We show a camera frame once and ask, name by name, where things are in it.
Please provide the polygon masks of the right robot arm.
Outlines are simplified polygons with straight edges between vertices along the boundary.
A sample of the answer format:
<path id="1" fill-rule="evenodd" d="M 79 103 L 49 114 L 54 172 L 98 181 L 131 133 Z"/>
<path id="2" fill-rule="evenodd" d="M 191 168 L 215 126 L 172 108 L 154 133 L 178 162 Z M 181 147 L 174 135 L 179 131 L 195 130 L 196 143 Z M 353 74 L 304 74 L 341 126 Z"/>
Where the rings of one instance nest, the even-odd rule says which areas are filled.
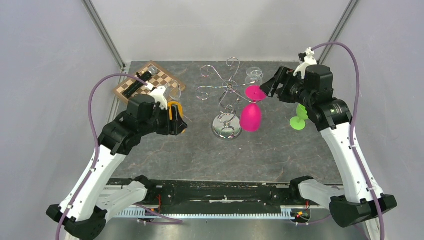
<path id="1" fill-rule="evenodd" d="M 280 67 L 260 86 L 269 97 L 305 107 L 328 145 L 340 173 L 343 189 L 319 183 L 311 176 L 290 182 L 289 199 L 295 204 L 312 201 L 329 210 L 342 228 L 375 219 L 396 208 L 393 195 L 385 194 L 371 174 L 352 127 L 348 105 L 333 96 L 333 73 L 328 66 L 311 65 L 304 77 L 293 69 Z"/>

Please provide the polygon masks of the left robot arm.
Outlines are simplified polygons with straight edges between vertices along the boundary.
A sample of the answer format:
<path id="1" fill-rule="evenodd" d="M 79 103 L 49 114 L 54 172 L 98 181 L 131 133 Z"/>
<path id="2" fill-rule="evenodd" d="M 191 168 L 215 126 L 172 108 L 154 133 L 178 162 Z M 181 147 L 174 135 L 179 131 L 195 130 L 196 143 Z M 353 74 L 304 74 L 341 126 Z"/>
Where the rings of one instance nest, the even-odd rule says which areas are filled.
<path id="1" fill-rule="evenodd" d="M 134 96 L 96 140 L 93 156 L 67 198 L 48 207 L 46 214 L 59 228 L 79 240 L 93 240 L 107 222 L 127 207 L 153 203 L 159 196 L 157 185 L 145 176 L 108 197 L 101 197 L 117 167 L 141 139 L 149 134 L 177 136 L 187 129 L 179 102 L 148 94 Z"/>

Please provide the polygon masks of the chrome wire wine glass rack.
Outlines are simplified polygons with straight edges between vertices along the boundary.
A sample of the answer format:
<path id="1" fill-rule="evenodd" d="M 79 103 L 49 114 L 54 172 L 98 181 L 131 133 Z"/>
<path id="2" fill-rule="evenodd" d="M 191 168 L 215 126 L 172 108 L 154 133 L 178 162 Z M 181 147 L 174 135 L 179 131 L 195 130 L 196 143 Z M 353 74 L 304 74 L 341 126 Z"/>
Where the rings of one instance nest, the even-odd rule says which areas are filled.
<path id="1" fill-rule="evenodd" d="M 219 113 L 211 123 L 211 131 L 218 139 L 231 141 L 238 138 L 243 131 L 236 107 L 242 100 L 248 103 L 252 103 L 253 101 L 243 96 L 239 91 L 239 88 L 249 87 L 251 85 L 245 85 L 245 83 L 239 84 L 235 81 L 235 77 L 241 66 L 240 60 L 236 57 L 230 57 L 225 61 L 225 64 L 228 68 L 235 69 L 235 72 L 228 78 L 222 77 L 212 65 L 204 65 L 200 68 L 200 75 L 203 78 L 216 76 L 220 80 L 220 84 L 217 86 L 201 85 L 196 88 L 195 95 L 197 99 L 206 101 L 209 99 L 208 89 L 222 90 L 222 94 L 218 99 Z"/>

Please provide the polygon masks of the orange plastic wine glass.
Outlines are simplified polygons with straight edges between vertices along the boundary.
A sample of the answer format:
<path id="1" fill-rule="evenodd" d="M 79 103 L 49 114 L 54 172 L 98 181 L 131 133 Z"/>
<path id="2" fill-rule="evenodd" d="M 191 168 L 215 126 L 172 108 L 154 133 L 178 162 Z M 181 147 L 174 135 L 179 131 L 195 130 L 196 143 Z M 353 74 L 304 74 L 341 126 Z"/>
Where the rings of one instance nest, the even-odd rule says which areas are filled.
<path id="1" fill-rule="evenodd" d="M 188 125 L 183 120 L 183 107 L 177 101 L 170 101 L 167 103 L 169 112 L 169 134 L 173 136 L 180 135 L 186 131 Z"/>

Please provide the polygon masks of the clear round wine glass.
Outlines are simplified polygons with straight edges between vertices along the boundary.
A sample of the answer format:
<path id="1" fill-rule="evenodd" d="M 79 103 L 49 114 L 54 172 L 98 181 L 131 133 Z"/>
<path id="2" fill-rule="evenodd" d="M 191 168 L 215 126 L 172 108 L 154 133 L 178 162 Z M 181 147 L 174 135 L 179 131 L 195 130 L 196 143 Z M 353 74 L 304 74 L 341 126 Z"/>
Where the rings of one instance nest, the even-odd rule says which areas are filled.
<path id="1" fill-rule="evenodd" d="M 167 99 L 167 106 L 169 113 L 172 112 L 171 107 L 172 105 L 177 106 L 178 113 L 181 117 L 185 117 L 184 115 L 184 109 L 181 104 L 181 96 L 182 96 L 182 87 L 179 84 L 179 82 L 175 79 L 172 79 L 170 82 L 168 82 L 166 85 L 166 92 L 165 97 Z"/>

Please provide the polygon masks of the clear tumbler wine glass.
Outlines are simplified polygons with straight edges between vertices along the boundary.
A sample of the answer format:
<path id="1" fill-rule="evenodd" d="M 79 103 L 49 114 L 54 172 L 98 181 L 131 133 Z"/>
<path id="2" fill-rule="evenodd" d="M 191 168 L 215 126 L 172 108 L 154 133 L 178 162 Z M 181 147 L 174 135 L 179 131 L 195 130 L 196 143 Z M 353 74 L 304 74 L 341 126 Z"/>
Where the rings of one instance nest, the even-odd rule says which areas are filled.
<path id="1" fill-rule="evenodd" d="M 262 85 L 263 84 L 263 71 L 259 67 L 250 67 L 246 70 L 247 77 L 245 78 L 245 85 Z"/>

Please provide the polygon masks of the pink plastic wine glass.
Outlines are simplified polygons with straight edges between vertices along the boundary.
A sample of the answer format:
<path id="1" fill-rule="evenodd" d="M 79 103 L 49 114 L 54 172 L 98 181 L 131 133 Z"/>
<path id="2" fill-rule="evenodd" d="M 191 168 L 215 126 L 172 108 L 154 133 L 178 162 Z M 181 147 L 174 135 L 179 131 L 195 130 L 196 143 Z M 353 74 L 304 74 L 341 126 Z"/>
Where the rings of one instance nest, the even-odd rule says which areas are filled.
<path id="1" fill-rule="evenodd" d="M 258 102 L 264 100 L 267 95 L 258 85 L 249 86 L 245 90 L 245 94 L 253 103 L 249 103 L 242 110 L 239 123 L 244 131 L 255 132 L 260 128 L 262 122 L 262 110 L 258 106 Z"/>

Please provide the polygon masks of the green plastic wine glass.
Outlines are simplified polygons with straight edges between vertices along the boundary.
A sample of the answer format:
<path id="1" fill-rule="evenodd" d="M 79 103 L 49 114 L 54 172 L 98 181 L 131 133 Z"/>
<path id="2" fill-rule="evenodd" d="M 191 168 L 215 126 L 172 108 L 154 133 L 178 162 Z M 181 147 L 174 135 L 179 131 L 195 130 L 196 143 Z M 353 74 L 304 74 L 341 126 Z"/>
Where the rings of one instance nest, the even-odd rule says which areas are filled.
<path id="1" fill-rule="evenodd" d="M 296 107 L 296 116 L 290 119 L 289 124 L 294 130 L 300 131 L 305 128 L 306 120 L 308 119 L 309 117 L 306 107 L 298 104 Z"/>

